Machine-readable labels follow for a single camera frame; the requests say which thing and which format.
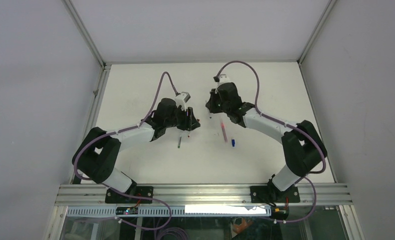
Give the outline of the grey pen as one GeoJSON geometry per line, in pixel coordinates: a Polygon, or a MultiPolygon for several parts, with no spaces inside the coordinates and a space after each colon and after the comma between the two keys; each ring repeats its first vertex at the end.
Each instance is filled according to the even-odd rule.
{"type": "Polygon", "coordinates": [[[179,132],[178,141],[177,141],[177,148],[178,148],[178,149],[181,148],[182,138],[183,138],[183,131],[180,131],[180,132],[179,132]]]}

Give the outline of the pink pen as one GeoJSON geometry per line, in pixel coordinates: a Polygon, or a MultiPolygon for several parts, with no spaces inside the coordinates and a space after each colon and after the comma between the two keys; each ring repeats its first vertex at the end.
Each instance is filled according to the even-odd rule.
{"type": "Polygon", "coordinates": [[[221,131],[222,131],[222,136],[223,136],[224,142],[227,143],[228,142],[228,137],[227,137],[225,124],[223,122],[221,122],[220,123],[220,127],[221,127],[221,131]]]}

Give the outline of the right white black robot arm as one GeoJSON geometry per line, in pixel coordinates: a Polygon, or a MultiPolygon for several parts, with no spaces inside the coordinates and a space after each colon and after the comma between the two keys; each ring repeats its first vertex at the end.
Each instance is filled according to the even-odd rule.
{"type": "Polygon", "coordinates": [[[262,113],[255,104],[242,101],[232,82],[211,89],[205,106],[210,113],[224,113],[232,123],[263,133],[282,145],[285,165],[268,182],[271,201],[279,203],[285,199],[287,189],[313,174],[319,163],[323,170],[326,168],[327,150],[310,121],[289,123],[262,113]]]}

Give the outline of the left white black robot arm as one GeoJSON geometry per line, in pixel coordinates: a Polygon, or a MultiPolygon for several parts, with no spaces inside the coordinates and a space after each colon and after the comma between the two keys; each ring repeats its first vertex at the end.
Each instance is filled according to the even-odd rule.
{"type": "Polygon", "coordinates": [[[141,126],[111,132],[92,128],[74,154],[72,164],[93,182],[116,190],[116,196],[123,203],[130,203],[136,197],[137,183],[116,169],[119,153],[138,144],[153,142],[169,128],[191,132],[200,126],[192,107],[183,108],[173,99],[163,98],[141,126]]]}

